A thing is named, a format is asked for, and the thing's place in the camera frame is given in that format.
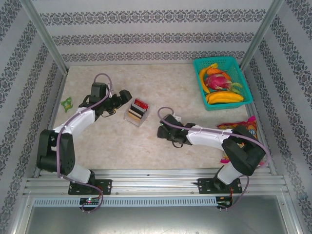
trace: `marble floor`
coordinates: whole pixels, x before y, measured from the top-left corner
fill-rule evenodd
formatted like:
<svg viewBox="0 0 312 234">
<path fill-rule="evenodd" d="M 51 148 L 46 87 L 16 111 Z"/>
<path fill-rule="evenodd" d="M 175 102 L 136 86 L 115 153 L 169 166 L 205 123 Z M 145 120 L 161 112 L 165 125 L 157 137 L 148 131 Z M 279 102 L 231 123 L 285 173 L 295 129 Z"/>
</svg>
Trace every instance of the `marble floor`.
<svg viewBox="0 0 312 234">
<path fill-rule="evenodd" d="M 73 108 L 65 113 L 59 106 L 55 127 L 72 116 L 90 94 L 98 73 L 112 78 L 114 92 L 126 89 L 134 98 L 150 105 L 150 114 L 140 128 L 123 119 L 130 102 L 115 115 L 102 118 L 76 137 L 76 160 L 89 169 L 173 169 L 219 168 L 222 152 L 200 145 L 177 149 L 165 139 L 157 138 L 157 110 L 169 106 L 182 122 L 215 128 L 223 122 L 247 120 L 244 106 L 231 110 L 206 111 L 192 64 L 73 66 L 70 68 L 61 100 L 72 98 Z M 99 82 L 107 83 L 105 76 Z"/>
</svg>

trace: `wall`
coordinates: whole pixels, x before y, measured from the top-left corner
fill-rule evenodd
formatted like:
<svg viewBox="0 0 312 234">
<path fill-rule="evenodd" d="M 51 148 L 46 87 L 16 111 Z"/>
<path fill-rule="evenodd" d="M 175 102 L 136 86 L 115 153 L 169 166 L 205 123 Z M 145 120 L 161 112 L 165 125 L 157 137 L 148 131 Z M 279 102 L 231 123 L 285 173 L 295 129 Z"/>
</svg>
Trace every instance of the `wall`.
<svg viewBox="0 0 312 234">
<path fill-rule="evenodd" d="M 312 8 L 286 0 L 245 71 L 274 164 L 312 233 Z"/>
<path fill-rule="evenodd" d="M 36 0 L 68 66 L 239 62 L 272 0 Z"/>
<path fill-rule="evenodd" d="M 0 0 L 0 234 L 34 172 L 62 74 L 18 0 Z"/>
</svg>

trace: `vent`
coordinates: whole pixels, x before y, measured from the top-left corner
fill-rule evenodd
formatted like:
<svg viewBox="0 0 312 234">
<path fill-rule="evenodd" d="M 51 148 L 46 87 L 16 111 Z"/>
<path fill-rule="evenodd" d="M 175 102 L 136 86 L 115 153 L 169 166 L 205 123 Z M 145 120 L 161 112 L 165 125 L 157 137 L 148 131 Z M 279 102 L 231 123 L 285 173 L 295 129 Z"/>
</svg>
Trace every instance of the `vent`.
<svg viewBox="0 0 312 234">
<path fill-rule="evenodd" d="M 76 207 L 80 198 L 36 198 L 34 207 Z M 216 206 L 215 196 L 105 197 L 103 207 Z"/>
</svg>

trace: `black mounting plate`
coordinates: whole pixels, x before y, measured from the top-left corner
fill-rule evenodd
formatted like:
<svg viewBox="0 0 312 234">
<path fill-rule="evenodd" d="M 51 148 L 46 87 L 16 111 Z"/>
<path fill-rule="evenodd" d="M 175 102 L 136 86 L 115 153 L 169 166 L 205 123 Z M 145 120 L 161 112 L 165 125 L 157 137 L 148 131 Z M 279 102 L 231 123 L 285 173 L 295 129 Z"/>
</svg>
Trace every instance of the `black mounting plate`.
<svg viewBox="0 0 312 234">
<path fill-rule="evenodd" d="M 103 195 L 110 195 L 112 191 L 111 179 L 96 179 L 95 186 L 100 188 Z M 85 185 L 70 182 L 68 188 L 69 195 L 99 195 L 99 191 Z"/>
<path fill-rule="evenodd" d="M 213 178 L 199 178 L 197 180 L 199 194 L 229 194 L 230 188 L 233 189 L 233 194 L 241 194 L 243 192 L 240 179 L 233 180 L 231 184 L 227 186 L 225 190 L 219 191 L 214 186 Z"/>
</svg>

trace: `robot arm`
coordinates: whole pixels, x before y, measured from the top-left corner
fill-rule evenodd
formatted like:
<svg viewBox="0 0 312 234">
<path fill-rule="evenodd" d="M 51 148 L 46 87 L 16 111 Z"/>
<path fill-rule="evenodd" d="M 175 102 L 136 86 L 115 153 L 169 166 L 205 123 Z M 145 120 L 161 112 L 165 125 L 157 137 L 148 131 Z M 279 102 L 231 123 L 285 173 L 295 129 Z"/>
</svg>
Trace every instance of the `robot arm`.
<svg viewBox="0 0 312 234">
<path fill-rule="evenodd" d="M 214 176 L 214 187 L 219 191 L 225 190 L 228 185 L 242 175 L 251 176 L 265 155 L 264 150 L 260 146 L 248 140 L 225 134 L 214 134 L 206 131 L 199 132 L 195 129 L 201 129 L 202 127 L 193 123 L 187 123 L 183 126 L 172 115 L 167 115 L 164 120 L 170 124 L 186 127 L 190 130 L 173 128 L 161 121 L 161 126 L 158 128 L 157 133 L 159 138 L 165 138 L 181 145 L 207 145 L 225 151 L 230 162 L 223 166 Z M 256 140 L 243 126 L 227 129 L 223 132 L 234 133 Z"/>
<path fill-rule="evenodd" d="M 117 94 L 110 94 L 109 97 L 100 105 L 81 113 L 82 110 L 103 99 L 108 90 L 108 85 L 94 82 L 92 84 L 91 94 L 86 96 L 83 103 L 79 105 L 79 108 L 76 111 L 76 113 L 80 113 L 80 115 L 72 120 L 68 126 L 66 126 L 66 129 L 61 135 L 59 147 L 60 172 L 62 175 L 65 175 L 74 181 L 89 183 L 91 185 L 95 182 L 94 174 L 89 169 L 83 168 L 76 163 L 74 138 L 79 136 L 87 126 L 97 121 L 103 112 L 106 111 L 108 114 L 113 115 L 115 113 L 115 109 L 118 109 L 132 98 L 129 91 L 122 90 L 120 91 L 119 96 Z M 37 155 L 37 166 L 40 169 L 49 172 L 57 171 L 57 137 L 64 125 L 65 124 L 62 124 L 53 130 L 46 129 L 41 132 Z"/>
</svg>

